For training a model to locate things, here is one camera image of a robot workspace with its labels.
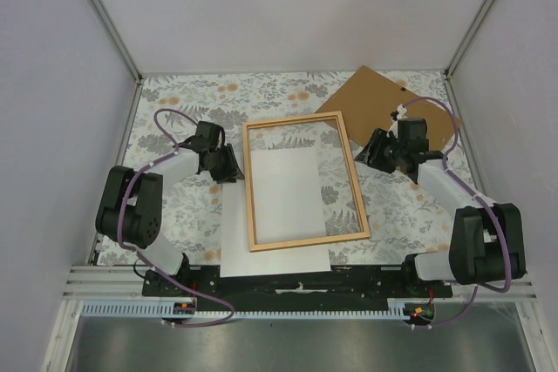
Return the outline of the wooden picture frame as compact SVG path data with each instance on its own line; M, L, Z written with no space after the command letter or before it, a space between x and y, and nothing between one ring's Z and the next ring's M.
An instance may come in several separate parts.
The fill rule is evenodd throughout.
M328 235L323 219L323 201L317 152L311 147L253 150L250 133L292 125L333 125L341 145L339 166L348 177L355 205L356 230ZM248 249L255 252L329 245L368 240L368 224L357 171L341 112L292 116L242 124Z

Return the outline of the white photo paper sheet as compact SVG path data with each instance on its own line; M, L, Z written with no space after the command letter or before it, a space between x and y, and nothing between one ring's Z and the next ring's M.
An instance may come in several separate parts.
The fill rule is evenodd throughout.
M262 244L326 235L316 151L310 147L252 151L256 238ZM245 183L223 186L220 277L325 272L322 246L251 252Z

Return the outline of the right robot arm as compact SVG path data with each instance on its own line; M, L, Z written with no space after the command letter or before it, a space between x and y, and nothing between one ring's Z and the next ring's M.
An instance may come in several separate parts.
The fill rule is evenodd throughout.
M431 281L477 284L505 292L527 272L521 212L464 183L434 151L422 118L404 118L390 131L376 129L355 158L380 172L400 171L431 194L453 220L449 248L409 254L399 275L401 290L422 295Z

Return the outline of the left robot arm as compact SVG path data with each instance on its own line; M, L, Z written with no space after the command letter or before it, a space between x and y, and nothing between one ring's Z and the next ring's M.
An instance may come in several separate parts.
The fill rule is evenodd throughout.
M225 142L224 129L201 121L195 134L173 150L140 169L113 167L105 182L97 211L96 231L134 251L162 276L172 295L192 286L188 257L161 232L163 192L194 175L208 172L218 184L243 180L234 149Z

